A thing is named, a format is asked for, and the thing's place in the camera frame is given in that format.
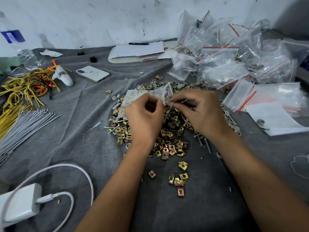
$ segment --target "gray fabric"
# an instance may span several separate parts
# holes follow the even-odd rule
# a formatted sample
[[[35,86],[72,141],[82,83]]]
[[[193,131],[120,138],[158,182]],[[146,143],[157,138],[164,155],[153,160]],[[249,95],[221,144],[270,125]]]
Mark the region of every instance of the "gray fabric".
[[[117,146],[116,136],[108,135],[107,129],[103,128],[108,124],[116,103],[111,97],[106,98],[105,91],[124,95],[128,89],[148,84],[156,75],[162,76],[164,81],[174,80],[166,74],[172,66],[171,60],[111,64],[108,62],[110,50],[111,47],[83,49],[84,56],[76,56],[79,50],[55,50],[64,54],[56,62],[73,71],[70,76],[75,84],[66,87],[59,81],[61,93],[53,90],[53,99],[45,96],[42,101],[47,108],[62,116],[35,133],[11,155],[0,167],[0,180],[12,184],[13,189],[44,167],[72,163],[83,167],[90,175],[95,197],[100,193],[126,152],[125,145]],[[98,62],[80,64],[91,56],[96,56]],[[52,65],[49,57],[41,59],[46,60],[44,66]],[[107,71],[111,77],[96,84],[74,72],[87,65]],[[269,137],[247,114],[241,113],[234,119],[241,127],[245,143],[307,199],[307,182],[293,174],[290,162],[294,156],[307,153],[309,133]],[[99,121],[102,124],[88,132],[82,143],[84,133]],[[147,160],[131,231],[254,231],[250,213],[221,161],[214,153],[202,148],[188,131],[183,139],[191,145],[184,158],[172,156],[168,161],[157,157]],[[177,189],[167,182],[170,174],[181,173],[177,164],[181,160],[189,164],[184,198],[178,198]],[[157,175],[153,180],[147,175],[150,170]],[[33,182],[42,185],[42,195],[60,191],[73,194],[74,209],[61,231],[74,231],[90,206],[91,191],[83,173],[70,167],[59,167],[41,174]],[[41,206],[40,214],[10,227],[8,231],[53,231],[65,218],[69,206],[67,196],[61,197],[60,204],[57,200],[48,202]]]

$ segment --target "person's right hand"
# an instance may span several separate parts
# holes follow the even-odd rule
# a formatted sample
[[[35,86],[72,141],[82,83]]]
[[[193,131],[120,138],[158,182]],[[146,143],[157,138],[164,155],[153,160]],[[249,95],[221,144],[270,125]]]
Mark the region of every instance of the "person's right hand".
[[[186,103],[196,107],[195,110],[183,103],[177,103],[184,99],[188,100]],[[193,128],[212,143],[219,140],[222,135],[233,132],[225,120],[215,91],[187,89],[175,93],[171,101],[175,102],[173,106],[187,117]]]

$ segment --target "phone case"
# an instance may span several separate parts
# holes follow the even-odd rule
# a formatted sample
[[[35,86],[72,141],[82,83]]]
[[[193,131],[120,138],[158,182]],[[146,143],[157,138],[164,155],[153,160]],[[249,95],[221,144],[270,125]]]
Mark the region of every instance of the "phone case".
[[[98,83],[110,76],[108,72],[102,71],[95,67],[87,66],[76,70],[76,73],[84,78],[87,78],[95,83]]]

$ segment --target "pile of plastic bags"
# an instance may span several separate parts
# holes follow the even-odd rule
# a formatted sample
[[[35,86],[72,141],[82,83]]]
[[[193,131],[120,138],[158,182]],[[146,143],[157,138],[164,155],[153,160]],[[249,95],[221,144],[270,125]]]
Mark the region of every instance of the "pile of plastic bags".
[[[264,40],[263,31],[270,25],[267,19],[250,26],[233,21],[215,19],[210,11],[199,21],[184,11],[178,26],[178,54],[168,74],[181,81],[191,74],[197,82],[217,90],[233,87],[223,103],[235,113],[246,111],[252,118],[264,119],[276,113],[283,119],[280,124],[287,125],[287,117],[295,124],[292,117],[308,116],[308,100],[300,84],[293,81],[296,68],[309,54],[309,42]],[[269,104],[280,109],[270,114]],[[278,128],[268,121],[263,125],[269,135],[308,131],[299,124]]]

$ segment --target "white handheld device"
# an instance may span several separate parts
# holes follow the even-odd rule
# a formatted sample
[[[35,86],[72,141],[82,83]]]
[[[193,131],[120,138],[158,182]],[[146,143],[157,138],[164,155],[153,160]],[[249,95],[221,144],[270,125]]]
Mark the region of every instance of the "white handheld device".
[[[64,70],[62,66],[57,66],[55,73],[52,75],[52,79],[61,80],[66,86],[73,86],[73,81],[69,74]]]
[[[76,73],[84,78],[87,78],[95,83],[98,83],[110,76],[108,72],[102,71],[95,67],[87,66],[76,70]]]

